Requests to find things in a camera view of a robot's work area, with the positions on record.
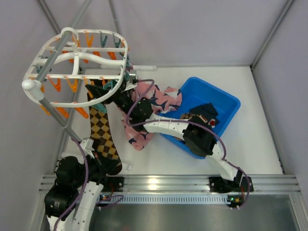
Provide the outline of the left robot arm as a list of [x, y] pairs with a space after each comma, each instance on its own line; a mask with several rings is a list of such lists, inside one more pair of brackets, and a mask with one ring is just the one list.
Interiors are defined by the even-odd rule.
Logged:
[[44, 198], [50, 230], [88, 231], [105, 177], [97, 156], [87, 156], [83, 164], [75, 156], [63, 158], [54, 185]]

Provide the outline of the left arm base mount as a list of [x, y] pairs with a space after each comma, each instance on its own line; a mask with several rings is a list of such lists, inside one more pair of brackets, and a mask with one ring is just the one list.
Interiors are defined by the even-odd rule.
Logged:
[[109, 177], [106, 184], [107, 192], [119, 193], [123, 191], [124, 177]]

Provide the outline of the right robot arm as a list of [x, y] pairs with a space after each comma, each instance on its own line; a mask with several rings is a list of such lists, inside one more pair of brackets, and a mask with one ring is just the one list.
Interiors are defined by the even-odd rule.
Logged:
[[148, 141], [147, 135], [150, 133], [166, 134], [183, 140], [194, 155], [206, 158], [218, 169], [220, 176], [215, 178], [215, 184], [222, 187], [223, 191], [230, 192], [239, 187], [244, 172], [227, 161], [225, 145], [217, 144], [221, 139], [207, 125], [203, 116], [194, 114], [188, 120], [175, 120], [157, 115], [153, 106], [159, 92], [151, 83], [144, 92], [136, 92], [136, 99], [133, 100], [130, 91], [120, 87], [114, 95], [93, 107], [99, 109], [102, 105], [114, 102], [126, 115], [125, 126], [134, 141], [138, 138]]

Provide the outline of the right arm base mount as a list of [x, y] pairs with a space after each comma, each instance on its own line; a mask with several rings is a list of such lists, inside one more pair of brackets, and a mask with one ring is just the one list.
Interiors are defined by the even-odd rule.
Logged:
[[242, 189], [245, 193], [250, 190], [254, 191], [251, 177], [241, 177], [241, 179], [234, 179], [234, 181], [225, 180], [221, 177], [210, 177], [210, 191], [214, 193], [231, 193], [231, 192], [242, 192]]

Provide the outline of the navy blue sock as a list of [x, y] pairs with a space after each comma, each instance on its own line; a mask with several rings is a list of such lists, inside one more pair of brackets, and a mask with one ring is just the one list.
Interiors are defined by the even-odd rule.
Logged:
[[211, 128], [215, 128], [216, 125], [220, 123], [217, 118], [218, 112], [212, 103], [205, 103], [196, 106], [190, 109], [189, 112], [193, 115], [201, 117], [205, 121], [205, 123]]

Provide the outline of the brown argyle sock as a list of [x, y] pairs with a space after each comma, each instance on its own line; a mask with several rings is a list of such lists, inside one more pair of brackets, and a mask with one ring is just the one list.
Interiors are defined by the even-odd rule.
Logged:
[[97, 151], [99, 160], [104, 164], [109, 175], [117, 175], [123, 166], [115, 142], [113, 141], [106, 105], [113, 98], [89, 106], [90, 138], [94, 140], [93, 148]]
[[181, 120], [189, 120], [189, 121], [197, 121], [200, 119], [199, 115], [193, 114], [193, 113], [184, 113], [180, 116]]

